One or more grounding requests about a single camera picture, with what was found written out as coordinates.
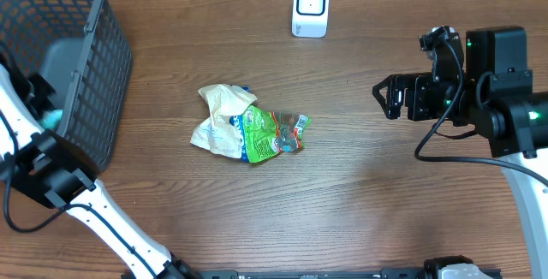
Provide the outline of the beige tissue pack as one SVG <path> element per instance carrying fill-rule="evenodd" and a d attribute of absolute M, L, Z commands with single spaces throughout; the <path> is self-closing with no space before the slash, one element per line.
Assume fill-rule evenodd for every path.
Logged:
<path fill-rule="evenodd" d="M 194 129 L 191 144 L 216 155 L 240 158 L 242 134 L 230 123 L 230 118 L 242 115 L 257 97 L 240 86 L 227 84 L 204 86 L 198 93 L 210 116 Z"/>

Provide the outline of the green red snack bag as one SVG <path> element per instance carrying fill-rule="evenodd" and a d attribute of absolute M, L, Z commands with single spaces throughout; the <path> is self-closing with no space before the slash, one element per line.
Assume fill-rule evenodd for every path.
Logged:
<path fill-rule="evenodd" d="M 251 105 L 244 121 L 249 163 L 260 163 L 283 152 L 303 148 L 302 135 L 310 118 L 302 114 L 265 111 Z"/>

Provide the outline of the blue Oreo cookie pack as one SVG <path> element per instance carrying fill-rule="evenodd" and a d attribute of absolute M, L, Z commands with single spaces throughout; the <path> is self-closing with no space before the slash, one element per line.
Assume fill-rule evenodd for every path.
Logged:
<path fill-rule="evenodd" d="M 246 129 L 244 115 L 247 109 L 256 101 L 256 97 L 249 91 L 247 87 L 229 85 L 231 91 L 229 106 L 229 122 L 235 128 L 236 132 L 236 150 L 237 158 L 243 162 L 249 162 L 246 141 Z"/>

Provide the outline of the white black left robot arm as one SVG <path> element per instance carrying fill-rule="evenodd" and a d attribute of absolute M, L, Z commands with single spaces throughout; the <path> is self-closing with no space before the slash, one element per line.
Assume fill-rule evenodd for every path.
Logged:
<path fill-rule="evenodd" d="M 147 235 L 116 204 L 98 169 L 76 145 L 40 126 L 29 104 L 34 84 L 7 53 L 1 57 L 1 180 L 3 214 L 15 232 L 37 232 L 68 214 L 86 225 L 129 267 L 133 278 L 197 278 L 199 273 Z M 32 228 L 10 215 L 12 190 L 53 214 Z"/>

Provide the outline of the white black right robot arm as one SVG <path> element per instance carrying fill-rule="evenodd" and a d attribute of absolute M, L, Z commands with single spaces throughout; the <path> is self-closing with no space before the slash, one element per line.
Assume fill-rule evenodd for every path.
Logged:
<path fill-rule="evenodd" d="M 484 27 L 464 37 L 441 26 L 419 37 L 432 60 L 425 73 L 392 74 L 372 89 L 384 115 L 402 107 L 414 122 L 432 120 L 414 156 L 431 163 L 498 166 L 514 196 L 532 275 L 547 276 L 547 94 L 533 91 L 524 27 Z M 490 157 L 425 156 L 441 125 L 472 126 L 460 139 L 487 139 Z"/>

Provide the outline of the mint wet wipes pack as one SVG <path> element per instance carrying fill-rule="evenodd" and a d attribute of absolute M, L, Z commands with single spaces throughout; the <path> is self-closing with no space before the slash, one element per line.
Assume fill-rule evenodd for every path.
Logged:
<path fill-rule="evenodd" d="M 63 118 L 62 110 L 47 110 L 39 120 L 39 125 L 43 129 L 56 130 Z"/>

